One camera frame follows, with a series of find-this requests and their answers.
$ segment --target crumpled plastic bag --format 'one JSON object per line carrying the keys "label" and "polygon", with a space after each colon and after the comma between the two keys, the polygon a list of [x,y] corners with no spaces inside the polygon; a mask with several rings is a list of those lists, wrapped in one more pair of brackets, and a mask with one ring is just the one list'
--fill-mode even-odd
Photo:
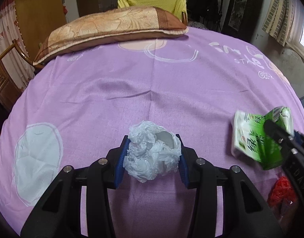
{"label": "crumpled plastic bag", "polygon": [[172,132],[151,121],[142,121],[129,128],[131,140],[123,167],[140,182],[153,180],[158,174],[177,171],[181,142]]}

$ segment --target silver bolt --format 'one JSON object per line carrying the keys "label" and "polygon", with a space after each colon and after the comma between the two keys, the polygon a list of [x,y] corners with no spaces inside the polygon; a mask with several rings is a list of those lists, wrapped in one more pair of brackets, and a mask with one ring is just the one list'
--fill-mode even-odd
{"label": "silver bolt", "polygon": [[291,149],[291,152],[295,155],[298,153],[297,149]]}
{"label": "silver bolt", "polygon": [[66,173],[69,173],[70,171],[72,171],[72,167],[71,166],[64,166],[63,171]]}
{"label": "silver bolt", "polygon": [[204,165],[205,162],[206,162],[206,160],[203,159],[203,158],[201,158],[201,157],[196,159],[196,163],[197,163],[198,165]]}
{"label": "silver bolt", "polygon": [[234,171],[235,173],[238,173],[238,172],[240,172],[240,167],[239,166],[232,166],[231,170]]}
{"label": "silver bolt", "polygon": [[105,164],[108,163],[108,160],[107,160],[107,158],[103,157],[103,158],[101,158],[101,159],[98,160],[98,163],[101,164],[101,165],[105,165]]}

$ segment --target brown pillow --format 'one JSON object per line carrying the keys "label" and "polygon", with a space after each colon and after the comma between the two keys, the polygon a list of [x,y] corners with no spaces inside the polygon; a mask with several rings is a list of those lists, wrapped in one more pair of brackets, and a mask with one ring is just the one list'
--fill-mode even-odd
{"label": "brown pillow", "polygon": [[187,32],[177,17],[157,7],[133,6],[94,13],[54,30],[43,43],[33,64],[46,63],[57,55],[101,44],[175,38]]}

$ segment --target green tissue package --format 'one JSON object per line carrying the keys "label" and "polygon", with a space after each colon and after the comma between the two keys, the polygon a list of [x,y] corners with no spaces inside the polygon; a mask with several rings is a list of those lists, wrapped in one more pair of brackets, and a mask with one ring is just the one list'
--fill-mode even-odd
{"label": "green tissue package", "polygon": [[283,161],[281,146],[264,132],[263,124],[267,119],[294,136],[293,119],[288,107],[276,107],[266,115],[237,111],[232,131],[232,155],[237,158],[244,153],[259,162],[264,170],[280,166]]}

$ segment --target purple bed sheet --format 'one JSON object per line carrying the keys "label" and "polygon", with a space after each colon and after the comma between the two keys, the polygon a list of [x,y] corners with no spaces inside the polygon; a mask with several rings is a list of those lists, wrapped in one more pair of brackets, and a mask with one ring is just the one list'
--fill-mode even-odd
{"label": "purple bed sheet", "polygon": [[[29,83],[0,137],[0,211],[19,234],[41,194],[65,165],[81,168],[118,147],[129,126],[149,120],[179,133],[213,165],[239,165],[267,199],[282,174],[231,155],[236,110],[290,107],[304,132],[292,87],[257,48],[208,30],[177,39],[92,47],[56,57]],[[178,173],[142,184],[125,173],[109,190],[117,237],[186,237],[195,190]],[[222,228],[218,192],[217,234]],[[83,191],[82,232],[85,224]]]}

